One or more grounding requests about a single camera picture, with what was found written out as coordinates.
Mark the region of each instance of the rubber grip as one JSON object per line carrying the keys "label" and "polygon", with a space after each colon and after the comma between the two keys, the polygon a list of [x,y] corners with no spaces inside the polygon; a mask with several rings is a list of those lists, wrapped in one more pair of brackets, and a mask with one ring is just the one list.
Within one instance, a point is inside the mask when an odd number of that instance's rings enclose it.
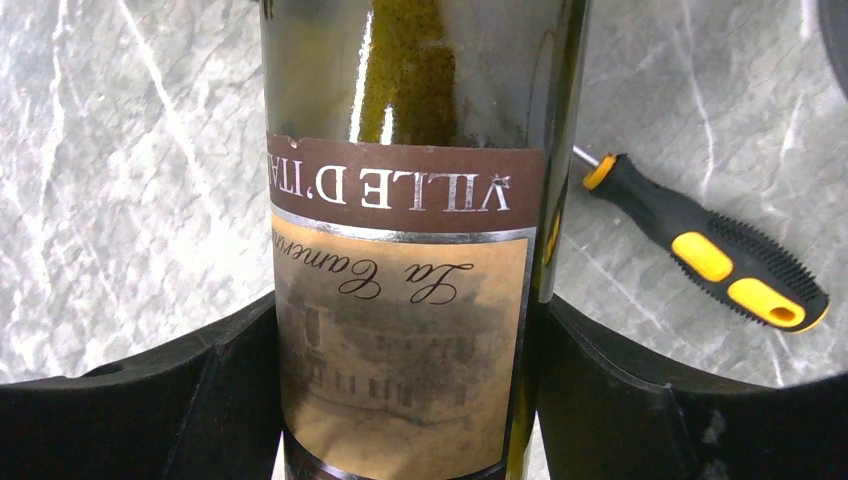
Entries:
{"label": "rubber grip", "polygon": [[[706,210],[686,195],[652,182],[626,154],[615,160],[590,194],[622,209],[712,297],[748,318],[787,332],[809,330],[825,315],[827,294],[776,242],[750,225]],[[699,264],[692,255],[675,253],[675,240],[687,233],[702,235],[729,258],[730,272],[723,275],[722,265]]]}

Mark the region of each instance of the yellow grip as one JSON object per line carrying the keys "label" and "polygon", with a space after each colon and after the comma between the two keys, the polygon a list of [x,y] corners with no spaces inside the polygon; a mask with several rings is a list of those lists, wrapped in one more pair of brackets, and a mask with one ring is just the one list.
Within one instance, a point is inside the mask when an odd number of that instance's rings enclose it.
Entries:
{"label": "yellow grip", "polygon": [[586,175],[583,179],[583,186],[586,187],[587,190],[594,190],[595,187],[604,181],[613,166],[615,166],[615,156],[607,155],[603,160],[601,160],[601,164],[598,165],[598,168],[592,171],[589,175]]}
{"label": "yellow grip", "polygon": [[727,295],[751,313],[778,327],[794,327],[807,316],[804,307],[756,278],[733,282],[727,289]]}
{"label": "yellow grip", "polygon": [[733,260],[698,232],[678,235],[671,242],[671,250],[710,282],[720,282],[733,273]]}

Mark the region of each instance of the wine bottle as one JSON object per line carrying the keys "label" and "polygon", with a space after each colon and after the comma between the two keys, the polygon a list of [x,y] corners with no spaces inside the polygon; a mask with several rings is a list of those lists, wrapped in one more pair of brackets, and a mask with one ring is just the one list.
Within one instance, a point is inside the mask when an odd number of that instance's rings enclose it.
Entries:
{"label": "wine bottle", "polygon": [[262,0],[292,479],[519,479],[586,0]]}

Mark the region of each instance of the yellow and black handle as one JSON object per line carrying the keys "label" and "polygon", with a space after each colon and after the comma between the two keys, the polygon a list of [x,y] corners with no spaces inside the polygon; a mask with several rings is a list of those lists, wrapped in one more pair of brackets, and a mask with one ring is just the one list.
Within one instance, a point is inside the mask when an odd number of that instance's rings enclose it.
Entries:
{"label": "yellow and black handle", "polygon": [[827,294],[776,242],[645,178],[626,154],[605,157],[583,185],[621,208],[692,281],[739,313],[796,333],[827,313]]}

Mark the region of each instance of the gray marble countertop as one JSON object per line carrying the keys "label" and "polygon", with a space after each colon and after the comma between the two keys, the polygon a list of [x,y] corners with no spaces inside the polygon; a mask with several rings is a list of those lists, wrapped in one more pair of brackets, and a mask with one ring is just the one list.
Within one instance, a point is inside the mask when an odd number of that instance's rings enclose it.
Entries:
{"label": "gray marble countertop", "polygon": [[[846,370],[848,102],[815,3],[595,0],[592,18],[577,143],[780,239],[833,306],[802,335],[750,323],[576,183],[557,292],[720,375]],[[0,44],[0,382],[82,374],[272,288],[255,4],[0,0]]]}

